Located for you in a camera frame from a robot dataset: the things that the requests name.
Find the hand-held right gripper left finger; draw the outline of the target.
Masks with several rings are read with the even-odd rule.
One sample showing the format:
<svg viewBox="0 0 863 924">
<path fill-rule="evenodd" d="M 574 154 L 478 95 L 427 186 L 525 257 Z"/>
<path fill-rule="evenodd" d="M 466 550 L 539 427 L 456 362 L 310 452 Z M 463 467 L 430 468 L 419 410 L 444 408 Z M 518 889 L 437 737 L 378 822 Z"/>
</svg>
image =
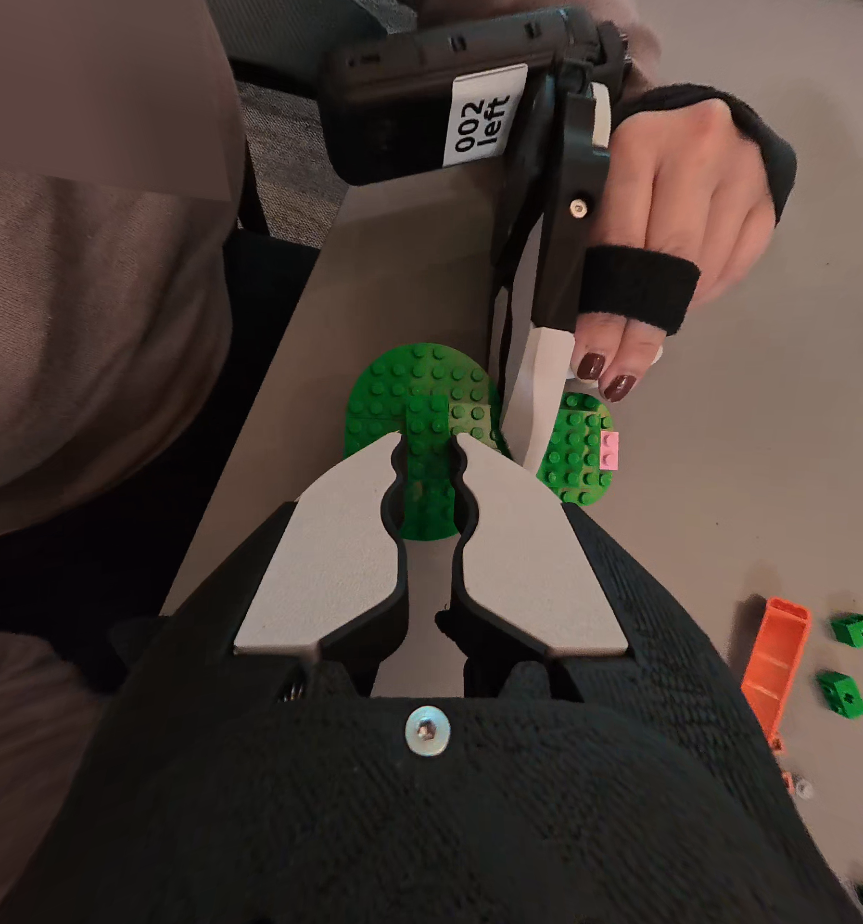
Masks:
<svg viewBox="0 0 863 924">
<path fill-rule="evenodd" d="M 303 491 L 234 640 L 237 654 L 388 657 L 407 628 L 406 439 L 387 433 Z"/>
</svg>

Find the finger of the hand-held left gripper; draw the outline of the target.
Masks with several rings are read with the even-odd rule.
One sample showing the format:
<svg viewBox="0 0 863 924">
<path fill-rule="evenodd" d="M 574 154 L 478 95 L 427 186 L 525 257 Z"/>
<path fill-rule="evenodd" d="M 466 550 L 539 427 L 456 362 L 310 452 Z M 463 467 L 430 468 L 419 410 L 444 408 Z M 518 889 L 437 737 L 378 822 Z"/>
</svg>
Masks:
<svg viewBox="0 0 863 924">
<path fill-rule="evenodd" d="M 489 327 L 489 375 L 495 384 L 502 381 L 503 340 L 506 329 L 511 338 L 511 292 L 500 286 L 495 292 Z"/>
<path fill-rule="evenodd" d="M 500 432 L 512 459 L 537 474 L 553 434 L 574 351 L 574 334 L 538 327 L 532 320 L 543 220 L 530 232 L 509 288 L 500 290 L 504 310 L 500 344 Z"/>
</svg>

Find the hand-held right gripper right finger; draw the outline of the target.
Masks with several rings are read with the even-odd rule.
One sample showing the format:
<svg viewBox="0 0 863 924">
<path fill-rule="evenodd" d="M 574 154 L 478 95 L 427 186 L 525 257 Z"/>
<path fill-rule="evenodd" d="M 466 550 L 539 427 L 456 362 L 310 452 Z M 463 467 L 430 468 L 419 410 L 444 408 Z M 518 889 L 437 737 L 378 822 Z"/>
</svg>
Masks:
<svg viewBox="0 0 863 924">
<path fill-rule="evenodd" d="M 453 602 L 547 659 L 626 653 L 628 643 L 568 510 L 535 475 L 468 433 L 451 441 Z"/>
</svg>

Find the green lego plate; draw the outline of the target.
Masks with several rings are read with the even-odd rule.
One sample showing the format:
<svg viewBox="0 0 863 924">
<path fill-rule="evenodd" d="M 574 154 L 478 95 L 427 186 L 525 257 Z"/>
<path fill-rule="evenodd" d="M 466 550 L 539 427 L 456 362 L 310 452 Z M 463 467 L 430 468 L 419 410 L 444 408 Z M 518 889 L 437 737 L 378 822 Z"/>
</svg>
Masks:
<svg viewBox="0 0 863 924">
<path fill-rule="evenodd" d="M 398 346 L 359 376 L 345 408 L 344 457 L 389 433 L 406 436 L 404 539 L 457 534 L 448 444 L 468 433 L 510 456 L 498 424 L 502 399 L 484 368 L 435 343 Z M 596 397 L 565 392 L 538 479 L 561 501 L 587 507 L 605 494 L 615 471 L 599 470 L 600 433 L 615 431 Z"/>
</svg>

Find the person's right forearm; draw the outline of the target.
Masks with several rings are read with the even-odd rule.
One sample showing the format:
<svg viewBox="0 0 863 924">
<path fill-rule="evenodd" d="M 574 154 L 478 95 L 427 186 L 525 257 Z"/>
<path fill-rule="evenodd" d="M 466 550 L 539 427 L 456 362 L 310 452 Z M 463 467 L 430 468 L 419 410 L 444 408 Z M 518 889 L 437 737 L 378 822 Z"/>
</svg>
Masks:
<svg viewBox="0 0 863 924">
<path fill-rule="evenodd" d="M 45 641 L 0 633 L 0 903 L 55 820 L 108 699 Z"/>
</svg>

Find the person's left hand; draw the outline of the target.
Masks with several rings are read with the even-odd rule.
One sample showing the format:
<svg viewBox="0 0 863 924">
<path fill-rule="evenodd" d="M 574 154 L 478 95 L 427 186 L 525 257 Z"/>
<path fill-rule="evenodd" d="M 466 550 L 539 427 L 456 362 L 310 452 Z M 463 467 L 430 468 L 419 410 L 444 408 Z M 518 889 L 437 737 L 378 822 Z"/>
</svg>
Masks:
<svg viewBox="0 0 863 924">
<path fill-rule="evenodd" d="M 742 281 L 776 226 L 761 149 L 726 102 L 622 122 L 589 241 L 572 368 L 626 398 L 692 308 Z"/>
</svg>

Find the orange brick separator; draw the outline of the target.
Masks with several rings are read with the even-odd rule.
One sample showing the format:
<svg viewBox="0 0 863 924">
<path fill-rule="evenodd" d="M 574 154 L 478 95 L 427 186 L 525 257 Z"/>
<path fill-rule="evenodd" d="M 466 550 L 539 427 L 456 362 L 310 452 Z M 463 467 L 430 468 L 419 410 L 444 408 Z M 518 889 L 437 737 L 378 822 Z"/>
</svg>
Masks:
<svg viewBox="0 0 863 924">
<path fill-rule="evenodd" d="M 780 726 L 812 621 L 806 607 L 768 598 L 742 677 L 741 691 L 775 755 L 784 753 Z"/>
</svg>

